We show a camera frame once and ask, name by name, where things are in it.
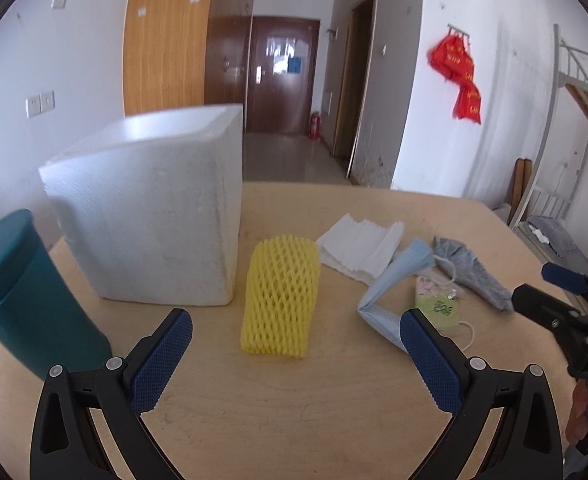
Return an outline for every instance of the blue gripper pad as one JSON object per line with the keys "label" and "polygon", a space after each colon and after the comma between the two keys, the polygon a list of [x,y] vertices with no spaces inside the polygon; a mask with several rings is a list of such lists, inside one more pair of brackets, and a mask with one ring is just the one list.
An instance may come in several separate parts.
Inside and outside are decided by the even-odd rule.
{"label": "blue gripper pad", "polygon": [[414,361],[436,405],[443,412],[456,415],[463,406],[461,381],[436,343],[408,310],[401,317],[401,340]]}
{"label": "blue gripper pad", "polygon": [[132,377],[130,406],[135,413],[154,409],[191,340],[192,318],[182,311]]}
{"label": "blue gripper pad", "polygon": [[587,283],[582,274],[572,272],[555,264],[545,264],[541,271],[543,279],[561,287],[575,296],[582,296],[587,292]]}

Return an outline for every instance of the doorway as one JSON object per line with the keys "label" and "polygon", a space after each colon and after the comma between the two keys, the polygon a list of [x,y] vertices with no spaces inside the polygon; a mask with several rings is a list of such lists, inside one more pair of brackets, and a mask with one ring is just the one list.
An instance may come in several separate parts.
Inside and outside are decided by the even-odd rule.
{"label": "doorway", "polygon": [[377,0],[363,0],[352,9],[347,32],[343,83],[332,153],[346,171],[352,172],[362,121],[370,64],[372,63]]}
{"label": "doorway", "polygon": [[320,22],[254,17],[247,96],[247,131],[305,135]]}

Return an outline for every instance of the wooden table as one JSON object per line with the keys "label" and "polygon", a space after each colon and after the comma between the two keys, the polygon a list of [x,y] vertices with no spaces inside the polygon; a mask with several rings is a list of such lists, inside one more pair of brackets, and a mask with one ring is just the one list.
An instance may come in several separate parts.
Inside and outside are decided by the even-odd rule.
{"label": "wooden table", "polygon": [[[541,280],[538,260],[482,204],[356,187],[247,184],[234,301],[187,309],[194,319],[190,349],[156,409],[143,416],[186,479],[403,479],[444,429],[449,415],[437,409],[409,357],[357,314],[366,287],[334,270],[322,270],[305,359],[255,356],[240,349],[245,275],[255,245],[281,234],[315,240],[346,213],[384,226],[402,220],[407,228],[402,248],[415,237],[456,238],[510,290],[527,282],[564,297]],[[126,355],[170,311],[98,298],[64,242],[52,257],[116,355]],[[380,302],[397,313],[413,303],[413,280]],[[574,381],[552,336],[517,314],[498,312],[472,292],[461,309],[462,318],[476,329],[468,356],[518,371],[540,364],[564,427]],[[462,329],[454,339],[463,344],[467,337]],[[14,480],[28,478],[41,387],[0,345],[0,461]],[[105,435],[102,416],[96,418]],[[485,446],[494,432],[488,426]],[[132,478],[111,438],[103,441],[118,474]],[[484,452],[475,451],[462,478],[474,475]]]}

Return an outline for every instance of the yellow foam fruit net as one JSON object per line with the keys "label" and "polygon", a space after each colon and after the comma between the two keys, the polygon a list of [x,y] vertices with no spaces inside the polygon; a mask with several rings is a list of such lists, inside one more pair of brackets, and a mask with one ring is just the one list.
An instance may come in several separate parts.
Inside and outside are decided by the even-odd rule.
{"label": "yellow foam fruit net", "polygon": [[241,348],[304,357],[320,272],[311,240],[282,236],[258,244],[247,273]]}

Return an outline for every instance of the door frame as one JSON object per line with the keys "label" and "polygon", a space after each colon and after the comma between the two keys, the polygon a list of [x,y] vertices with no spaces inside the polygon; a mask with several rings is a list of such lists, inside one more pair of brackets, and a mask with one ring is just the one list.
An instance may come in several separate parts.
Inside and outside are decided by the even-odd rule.
{"label": "door frame", "polygon": [[291,16],[253,16],[252,17],[252,31],[250,34],[250,53],[248,58],[248,72],[247,72],[247,89],[245,91],[246,95],[246,107],[247,113],[245,115],[245,127],[247,127],[247,123],[249,122],[249,113],[250,113],[250,82],[252,81],[253,75],[256,73],[256,56],[254,55],[256,52],[257,47],[257,37],[255,34],[256,28],[255,24],[257,20],[261,18],[269,18],[273,20],[283,20],[284,22],[297,22],[297,23],[305,23],[307,25],[314,26],[314,33],[312,34],[312,45],[310,46],[311,53],[310,53],[310,72],[309,72],[309,81],[308,81],[308,88],[306,89],[307,96],[305,102],[305,110],[308,111],[308,118],[312,115],[312,99],[314,97],[314,80],[316,78],[316,61],[318,58],[318,43],[320,39],[321,33],[321,21],[316,20],[314,18],[293,18]]}
{"label": "door frame", "polygon": [[[341,80],[341,92],[339,94],[339,103],[338,103],[338,111],[336,115],[336,126],[334,127],[334,139],[332,141],[332,155],[336,154],[336,145],[338,143],[339,137],[339,129],[341,124],[343,123],[343,115],[344,115],[344,103],[345,103],[345,95],[347,92],[346,82],[347,82],[347,75],[350,71],[351,66],[348,63],[348,54],[350,53],[350,47],[352,46],[352,42],[354,40],[354,19],[356,18],[356,9],[364,4],[368,0],[359,0],[350,11],[350,23],[347,31],[347,42],[345,45],[345,54],[344,54],[344,65],[343,65],[343,78]],[[363,122],[363,113],[365,112],[365,101],[367,100],[368,95],[368,87],[370,85],[370,72],[372,70],[372,57],[374,54],[374,39],[376,33],[376,17],[378,15],[378,0],[373,0],[373,9],[372,9],[372,30],[370,34],[372,35],[370,38],[370,48],[368,52],[368,63],[367,69],[365,74],[365,85],[363,88],[363,98],[360,103],[360,110],[359,110],[359,120],[356,126],[356,136],[354,137],[354,143],[352,145],[352,156],[350,157],[350,163],[348,165],[347,170],[347,178],[350,177],[352,173],[352,167],[354,165],[354,156],[356,156],[356,147],[359,143],[360,131],[362,128]]]}

